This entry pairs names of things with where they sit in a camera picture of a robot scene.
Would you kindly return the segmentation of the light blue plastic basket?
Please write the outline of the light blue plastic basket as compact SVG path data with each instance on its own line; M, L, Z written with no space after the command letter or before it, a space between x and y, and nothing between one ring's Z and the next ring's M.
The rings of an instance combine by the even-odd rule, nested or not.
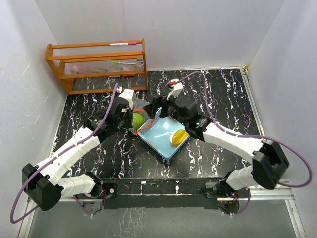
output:
M157 152L165 161L170 161L174 154L185 144L190 138L187 132L181 137L178 144L173 144L174 135L185 130L185 127L171 117L160 117L161 108L156 112L154 120L148 119L139 128L138 136L155 152Z

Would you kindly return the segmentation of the aluminium frame rail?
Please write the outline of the aluminium frame rail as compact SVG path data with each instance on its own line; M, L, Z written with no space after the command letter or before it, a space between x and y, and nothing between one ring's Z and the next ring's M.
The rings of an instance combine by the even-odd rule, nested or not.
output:
M199 201L171 205L103 209L99 199L67 198L53 209L37 210L22 222L21 238L303 238L305 231L289 188L252 187L239 212L227 215L225 199L216 209Z

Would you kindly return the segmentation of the white pink pen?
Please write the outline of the white pink pen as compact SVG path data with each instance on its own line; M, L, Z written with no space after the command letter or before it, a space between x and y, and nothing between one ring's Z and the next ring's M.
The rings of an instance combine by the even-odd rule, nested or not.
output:
M129 45L137 45L136 42L120 42L120 43L110 43L109 46L129 46Z

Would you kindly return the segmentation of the yellow star fruit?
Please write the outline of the yellow star fruit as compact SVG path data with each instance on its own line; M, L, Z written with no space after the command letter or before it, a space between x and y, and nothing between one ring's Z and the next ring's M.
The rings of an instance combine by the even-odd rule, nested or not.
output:
M179 144L183 143L188 136L188 132L186 132L184 129L180 129L176 131L171 137L171 144L173 146L178 146Z

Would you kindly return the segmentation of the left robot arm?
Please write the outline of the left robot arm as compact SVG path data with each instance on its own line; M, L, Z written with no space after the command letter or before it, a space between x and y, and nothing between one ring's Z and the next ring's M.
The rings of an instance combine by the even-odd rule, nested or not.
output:
M133 97L131 90L115 96L110 110L95 112L62 147L45 160L22 169L24 192L43 211L53 208L60 199L85 194L101 196L102 182L92 172L64 178L63 175L87 152L99 146L120 128L133 126Z

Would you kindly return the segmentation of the green yellow pen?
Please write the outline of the green yellow pen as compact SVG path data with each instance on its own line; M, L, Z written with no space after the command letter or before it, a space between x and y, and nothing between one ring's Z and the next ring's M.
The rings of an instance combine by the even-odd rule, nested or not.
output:
M112 64L124 64L124 65L137 65L136 62L121 62L121 61L112 61Z

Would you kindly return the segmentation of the green cabbage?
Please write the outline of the green cabbage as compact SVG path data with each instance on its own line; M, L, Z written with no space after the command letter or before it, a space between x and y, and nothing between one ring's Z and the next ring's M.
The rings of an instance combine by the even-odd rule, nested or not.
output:
M140 113L133 113L133 128L138 130L144 123L144 118Z

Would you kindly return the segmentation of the clear zip top bag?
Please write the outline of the clear zip top bag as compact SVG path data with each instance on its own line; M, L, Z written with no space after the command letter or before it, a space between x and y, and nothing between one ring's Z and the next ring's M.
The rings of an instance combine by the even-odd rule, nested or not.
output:
M137 136L139 133L144 132L149 129L153 123L154 119L151 119L147 112L144 110L144 106L148 105L149 102L139 99L136 96L132 98L133 102L133 117L132 117L132 128L129 130L133 135Z

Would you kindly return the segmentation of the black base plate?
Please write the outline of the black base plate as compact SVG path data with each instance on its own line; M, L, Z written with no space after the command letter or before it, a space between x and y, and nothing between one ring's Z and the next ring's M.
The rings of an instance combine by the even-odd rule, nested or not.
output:
M105 178L87 197L98 199L103 209L217 209L219 198L232 198L235 193L215 178Z

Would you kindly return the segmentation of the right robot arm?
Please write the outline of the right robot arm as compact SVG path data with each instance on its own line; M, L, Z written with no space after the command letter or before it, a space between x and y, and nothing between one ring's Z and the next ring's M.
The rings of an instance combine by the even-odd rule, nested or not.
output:
M289 167L289 162L277 142L270 139L244 138L241 134L227 134L218 128L217 123L199 113L191 99L157 96L143 108L150 118L154 118L157 109L161 109L162 118L170 116L177 120L192 138L218 145L250 163L248 167L228 172L213 187L203 188L202 192L205 194L231 197L243 188L256 185L273 190Z

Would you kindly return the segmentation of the wooden shelf rack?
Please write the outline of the wooden shelf rack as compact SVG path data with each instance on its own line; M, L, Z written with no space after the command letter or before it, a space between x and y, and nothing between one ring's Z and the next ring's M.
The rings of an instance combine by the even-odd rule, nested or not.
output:
M137 45L109 46L110 43L120 42L136 42ZM144 59L144 67L111 63L112 61L136 62L136 58ZM129 78L124 77L126 74L141 76L144 79L144 84L129 86L122 83L123 88L136 91L148 90L145 39L63 45L48 44L44 59L68 95L111 92L112 86L102 89L76 90L75 84L79 79L110 79L119 82L121 78ZM113 75L121 75L121 77L109 78Z

